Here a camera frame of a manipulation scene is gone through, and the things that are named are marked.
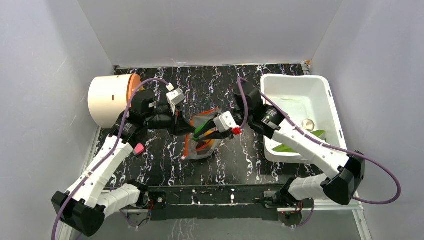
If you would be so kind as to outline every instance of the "white container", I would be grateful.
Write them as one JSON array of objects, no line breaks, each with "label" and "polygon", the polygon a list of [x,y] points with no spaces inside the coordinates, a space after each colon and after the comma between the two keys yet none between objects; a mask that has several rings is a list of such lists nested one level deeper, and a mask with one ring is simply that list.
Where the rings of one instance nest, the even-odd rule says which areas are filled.
[{"label": "white container", "polygon": [[[313,75],[265,74],[260,79],[260,90],[288,113],[298,126],[302,125],[304,119],[311,119],[315,123],[314,131],[325,131],[328,144],[346,149],[342,126],[327,79]],[[309,161],[298,153],[273,151],[275,147],[284,143],[270,140],[265,136],[263,138],[265,158],[268,161],[309,164]]]}]

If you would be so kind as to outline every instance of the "green leaf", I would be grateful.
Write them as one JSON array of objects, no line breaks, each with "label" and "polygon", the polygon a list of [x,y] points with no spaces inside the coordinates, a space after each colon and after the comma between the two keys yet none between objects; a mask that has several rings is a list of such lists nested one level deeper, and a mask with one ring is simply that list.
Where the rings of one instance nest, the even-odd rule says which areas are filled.
[{"label": "green leaf", "polygon": [[324,130],[316,130],[316,131],[311,132],[311,134],[315,135],[315,137],[317,137],[321,140],[323,140],[322,137],[325,133],[326,133],[326,131],[324,131]]},{"label": "green leaf", "polygon": [[295,150],[291,149],[290,147],[284,144],[276,146],[272,150],[279,153],[296,153]]},{"label": "green leaf", "polygon": [[[326,131],[324,130],[316,130],[311,132],[311,134],[315,135],[317,138],[320,138],[320,139],[322,139],[322,137],[325,137],[325,133]],[[276,146],[272,150],[278,153],[296,153],[295,150],[291,149],[289,146],[284,144]]]}]

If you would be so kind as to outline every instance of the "cable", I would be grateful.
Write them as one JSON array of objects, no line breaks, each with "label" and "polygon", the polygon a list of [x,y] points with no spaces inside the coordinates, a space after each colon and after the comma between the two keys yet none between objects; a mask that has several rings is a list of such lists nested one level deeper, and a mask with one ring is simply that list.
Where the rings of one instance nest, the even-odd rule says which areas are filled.
[{"label": "cable", "polygon": [[[272,106],[274,106],[274,108],[276,108],[285,117],[285,119],[287,119],[288,123],[290,123],[290,125],[292,125],[300,134],[304,135],[305,138],[311,140],[315,144],[318,144],[318,145],[321,145],[322,144],[321,141],[316,140],[315,138],[312,138],[309,135],[305,135],[305,133],[301,130],[301,128],[298,127],[290,119],[289,115],[285,111],[283,111],[280,107],[278,107],[273,101],[271,101],[267,96],[265,96],[265,94],[263,94],[262,92],[260,92],[260,95],[263,98],[265,98]],[[370,201],[370,200],[360,199],[360,198],[355,197],[355,196],[353,196],[352,199],[354,199],[356,201],[360,201],[360,202],[366,203],[366,204],[385,205],[385,204],[391,204],[391,203],[393,203],[394,201],[396,201],[401,196],[401,192],[402,192],[401,183],[396,178],[396,176],[393,174],[393,172],[391,172],[389,169],[387,169],[381,163],[377,162],[376,160],[372,159],[371,157],[364,156],[364,155],[362,155],[360,153],[357,153],[357,152],[354,152],[354,151],[346,150],[346,149],[343,149],[343,148],[340,148],[340,147],[336,147],[336,146],[332,146],[332,145],[329,145],[329,144],[326,144],[326,143],[324,143],[322,146],[325,147],[325,148],[328,148],[328,149],[333,149],[333,150],[340,151],[340,152],[343,152],[343,153],[346,153],[346,154],[357,156],[359,158],[363,158],[363,159],[365,159],[365,160],[367,160],[367,161],[369,161],[369,162],[377,165],[377,167],[379,167],[383,171],[385,171],[393,179],[394,183],[396,184],[396,188],[397,188],[396,195],[394,197],[392,197],[391,199],[389,199],[389,200],[385,200],[385,201]]]},{"label": "cable", "polygon": [[78,236],[76,236],[76,238],[75,238],[75,240],[79,240],[80,238],[81,238],[81,236],[83,235],[83,233],[82,232],[80,232],[79,234],[78,234]]},{"label": "cable", "polygon": [[312,199],[312,208],[310,209],[309,216],[307,216],[307,218],[304,222],[302,222],[299,225],[296,225],[296,228],[304,226],[305,224],[307,224],[309,222],[309,220],[311,220],[312,214],[314,213],[314,209],[315,209],[315,201]]},{"label": "cable", "polygon": [[149,219],[150,219],[150,217],[143,219],[137,227],[140,227],[143,224],[144,221],[149,220]]},{"label": "cable", "polygon": [[127,215],[125,214],[125,212],[124,212],[124,211],[122,211],[122,209],[120,209],[120,210],[119,210],[119,212],[120,212],[120,214],[122,214],[122,216],[126,219],[126,221],[129,223],[129,225],[131,225],[131,227],[133,227],[133,228],[137,228],[137,224],[136,224],[135,222],[131,221],[131,220],[127,217]]},{"label": "cable", "polygon": [[[241,124],[241,128],[243,128],[244,125],[247,122],[249,111],[246,111],[248,102],[246,100],[246,96],[244,96],[245,95],[245,92],[243,91],[241,80],[243,80],[244,82],[248,82],[248,81],[246,79],[242,78],[242,77],[238,77],[237,78],[237,85],[238,85],[239,91],[241,93],[241,98],[243,100],[243,105],[244,105],[244,120],[243,120],[243,123]],[[291,126],[293,126],[296,129],[296,131],[298,131],[305,138],[311,140],[315,144],[318,144],[318,145],[321,145],[322,144],[322,146],[325,147],[325,148],[333,149],[333,150],[340,151],[340,152],[343,152],[343,153],[346,153],[346,154],[357,156],[359,158],[363,158],[363,159],[365,159],[365,160],[367,160],[367,161],[375,164],[377,167],[379,167],[383,171],[385,171],[393,179],[394,183],[396,184],[396,194],[394,195],[394,197],[392,197],[389,200],[385,200],[385,201],[370,201],[370,200],[360,199],[360,198],[355,197],[355,196],[353,196],[352,199],[354,199],[356,201],[360,201],[360,202],[366,203],[366,204],[385,205],[385,204],[391,204],[391,203],[393,203],[394,201],[398,200],[398,198],[401,196],[401,193],[402,193],[401,183],[399,182],[398,178],[393,174],[393,172],[391,172],[388,168],[386,168],[385,166],[383,166],[378,161],[372,159],[371,157],[367,157],[367,156],[364,156],[363,154],[360,154],[360,153],[357,153],[357,152],[354,152],[354,151],[350,151],[350,150],[346,150],[346,149],[343,149],[343,148],[340,148],[340,147],[337,147],[337,146],[332,146],[330,144],[323,143],[323,142],[321,142],[321,141],[319,141],[319,140],[317,140],[317,139],[315,139],[315,138],[313,138],[313,137],[311,137],[309,135],[305,135],[305,133],[303,132],[303,130],[300,127],[298,127],[296,125],[296,123],[294,123],[290,119],[289,115],[285,111],[283,111],[280,107],[278,107],[277,104],[275,104],[273,101],[271,101],[271,99],[269,99],[267,96],[265,96],[265,94],[263,94],[261,91],[259,91],[259,93],[272,106],[274,106],[274,108],[276,108],[284,116],[285,119],[287,119],[288,123]]]},{"label": "cable", "polygon": [[[149,79],[147,79],[147,80],[144,80],[142,83],[140,83],[135,89],[136,90],[138,90],[138,89],[140,89],[144,84],[146,84],[146,83],[149,83],[149,82],[152,82],[152,81],[159,81],[159,82],[162,82],[162,83],[164,83],[165,85],[169,85],[169,83],[168,82],[166,82],[165,80],[163,80],[163,79],[159,79],[159,78],[149,78]],[[102,165],[111,155],[112,155],[112,153],[117,149],[117,146],[118,146],[118,143],[119,143],[119,140],[120,140],[120,138],[121,138],[121,135],[122,135],[122,131],[123,131],[123,129],[124,129],[124,125],[125,125],[125,120],[126,120],[126,117],[125,116],[127,116],[127,114],[128,114],[128,111],[130,110],[130,105],[131,105],[131,102],[133,101],[133,99],[134,99],[134,96],[136,95],[136,93],[137,93],[137,91],[133,91],[132,92],[132,94],[131,94],[131,97],[129,98],[129,101],[128,101],[128,103],[127,103],[127,105],[126,105],[126,108],[125,108],[125,111],[123,112],[123,118],[122,118],[122,121],[121,121],[121,123],[120,123],[120,126],[119,126],[119,131],[118,131],[118,136],[117,136],[117,138],[116,138],[116,142],[115,142],[115,144],[113,145],[113,147],[112,147],[112,149],[109,151],[109,153],[107,153],[106,154],[106,156],[104,156],[103,157],[103,159],[102,160],[100,160],[92,169],[91,169],[91,171],[88,173],[88,176],[86,176],[86,177],[84,177],[83,179],[82,179],[82,181],[76,186],[76,188],[70,193],[70,195],[67,197],[67,199],[65,200],[65,202],[63,203],[63,205],[62,205],[62,207],[59,209],[59,212],[57,213],[57,216],[56,216],[56,219],[54,220],[54,224],[53,224],[53,230],[51,231],[51,240],[55,240],[56,239],[56,231],[57,231],[57,228],[58,228],[58,224],[59,224],[59,221],[61,220],[61,216],[62,216],[62,214],[64,213],[64,210],[65,210],[65,208],[66,208],[66,206],[68,205],[68,203],[71,201],[71,199],[72,199],[72,197],[78,192],[78,190],[83,186],[83,184],[89,179],[89,176],[91,176],[92,175],[92,172],[94,172],[96,169],[98,169],[99,167],[100,167],[100,165]]]},{"label": "cable", "polygon": [[243,123],[240,126],[240,129],[243,129],[245,127],[246,123],[248,122],[248,116],[249,116],[248,100],[246,99],[245,91],[243,90],[243,87],[242,87],[242,80],[244,82],[247,82],[247,80],[242,77],[237,78],[238,89],[240,91],[241,99],[243,100],[243,105],[244,105],[244,119],[243,119]]}]

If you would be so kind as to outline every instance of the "ziploc bag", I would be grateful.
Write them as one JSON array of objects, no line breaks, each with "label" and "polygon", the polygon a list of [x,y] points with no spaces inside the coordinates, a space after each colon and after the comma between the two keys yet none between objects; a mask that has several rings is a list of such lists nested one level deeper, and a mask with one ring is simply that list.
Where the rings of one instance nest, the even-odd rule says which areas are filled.
[{"label": "ziploc bag", "polygon": [[[203,125],[206,121],[215,118],[217,114],[221,114],[222,112],[223,111],[221,111],[218,107],[209,111],[201,112],[190,119],[190,124],[197,128]],[[199,138],[207,136],[216,130],[216,128],[213,128],[201,135]],[[184,159],[199,160],[210,157],[217,146],[222,142],[220,139],[209,139],[203,142],[196,142],[193,140],[193,135],[194,133],[190,133],[185,136]]]}]

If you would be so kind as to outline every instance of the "black marble surface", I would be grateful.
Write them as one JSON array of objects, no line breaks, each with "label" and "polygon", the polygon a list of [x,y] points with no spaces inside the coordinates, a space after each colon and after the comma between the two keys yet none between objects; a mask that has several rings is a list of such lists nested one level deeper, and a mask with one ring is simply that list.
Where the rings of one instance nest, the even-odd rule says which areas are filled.
[{"label": "black marble surface", "polygon": [[[233,89],[238,76],[260,85],[264,74],[304,75],[300,64],[231,65],[199,67],[163,67],[117,69],[116,75],[134,74],[141,80],[162,78],[181,88],[185,94],[184,116],[220,107],[228,111],[234,106]],[[161,83],[146,85],[160,101],[168,92]],[[103,145],[108,130],[102,130],[97,148]],[[263,136],[248,126],[233,140],[226,139],[215,153],[204,160],[183,160],[185,136],[172,138],[166,130],[149,131],[141,143],[146,151],[138,157],[130,155],[117,169],[107,188],[117,188],[135,179],[149,186],[284,184],[288,178],[320,174],[314,165],[276,163],[264,157]]]}]

